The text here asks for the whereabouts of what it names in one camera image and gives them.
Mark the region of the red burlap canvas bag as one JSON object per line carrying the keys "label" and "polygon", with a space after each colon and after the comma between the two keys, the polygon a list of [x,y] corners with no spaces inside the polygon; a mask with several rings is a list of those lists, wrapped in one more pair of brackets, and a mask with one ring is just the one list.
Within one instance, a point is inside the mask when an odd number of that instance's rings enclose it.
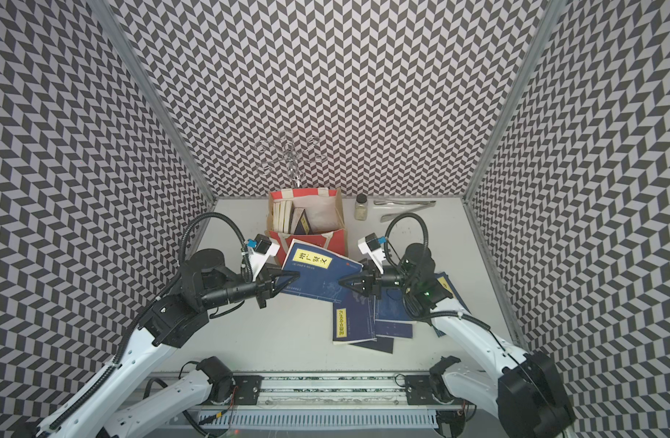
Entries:
{"label": "red burlap canvas bag", "polygon": [[340,189],[297,188],[269,194],[267,235],[276,240],[282,264],[294,239],[348,255]]}

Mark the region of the blue book sideways yellow label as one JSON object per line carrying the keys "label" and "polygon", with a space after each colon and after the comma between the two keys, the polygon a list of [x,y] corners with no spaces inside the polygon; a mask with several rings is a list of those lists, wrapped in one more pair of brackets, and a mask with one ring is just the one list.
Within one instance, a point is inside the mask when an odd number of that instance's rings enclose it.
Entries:
{"label": "blue book sideways yellow label", "polygon": [[300,233],[296,235],[310,235],[312,231],[311,227],[311,222],[309,222],[308,215],[306,213],[306,210],[304,212],[304,215],[300,221],[300,228],[299,228]]}

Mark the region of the brown black scroll book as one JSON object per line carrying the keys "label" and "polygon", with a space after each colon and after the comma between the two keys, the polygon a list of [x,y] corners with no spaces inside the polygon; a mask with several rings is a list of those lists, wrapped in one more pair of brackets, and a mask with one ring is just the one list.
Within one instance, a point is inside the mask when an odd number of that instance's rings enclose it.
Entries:
{"label": "brown black scroll book", "polygon": [[300,233],[299,228],[300,228],[300,221],[304,215],[305,209],[304,208],[294,208],[290,217],[290,226],[289,226],[289,233],[291,235],[296,235]]}

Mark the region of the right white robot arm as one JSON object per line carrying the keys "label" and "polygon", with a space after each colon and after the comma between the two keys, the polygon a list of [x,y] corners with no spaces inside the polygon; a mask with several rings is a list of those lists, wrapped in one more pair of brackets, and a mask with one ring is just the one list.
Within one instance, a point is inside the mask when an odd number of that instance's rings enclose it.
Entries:
{"label": "right white robot arm", "polygon": [[390,225],[404,219],[419,224],[421,242],[408,246],[403,257],[393,261],[388,234],[366,235],[358,242],[367,258],[362,273],[344,277],[340,284],[364,297],[381,297],[384,288],[397,288],[409,319],[443,332],[480,366],[471,370],[455,356],[435,363],[428,376],[431,393],[440,403],[455,398],[469,401],[495,416],[509,437],[575,436],[576,415],[555,361],[541,351],[527,352],[506,341],[473,316],[457,293],[437,280],[424,219],[406,212]]}

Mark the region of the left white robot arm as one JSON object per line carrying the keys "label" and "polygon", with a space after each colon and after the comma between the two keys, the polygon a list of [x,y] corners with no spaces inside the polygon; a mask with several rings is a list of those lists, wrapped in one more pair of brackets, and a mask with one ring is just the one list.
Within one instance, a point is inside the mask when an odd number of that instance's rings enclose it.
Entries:
{"label": "left white robot arm", "polygon": [[206,401],[229,402],[234,398],[233,373],[216,357],[200,361],[195,370],[130,408],[123,402],[153,371],[173,356],[210,321],[209,313],[224,306],[238,308],[256,299],[260,308],[284,290],[298,273],[269,263],[278,253],[278,242],[265,235],[246,239],[234,221],[218,213],[196,217],[216,218],[228,224],[238,238],[242,264],[239,272],[227,268],[217,249],[200,250],[187,257],[181,239],[178,270],[159,295],[125,330],[112,359],[79,392],[48,417],[21,423],[17,437],[143,437],[176,414]]}

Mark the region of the blue book map cover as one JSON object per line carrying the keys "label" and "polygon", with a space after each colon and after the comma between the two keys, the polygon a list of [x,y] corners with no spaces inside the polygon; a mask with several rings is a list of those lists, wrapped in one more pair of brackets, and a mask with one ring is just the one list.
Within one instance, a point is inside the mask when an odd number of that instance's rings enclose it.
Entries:
{"label": "blue book map cover", "polygon": [[340,303],[332,306],[332,342],[355,344],[374,341],[375,301],[373,297],[348,292]]}

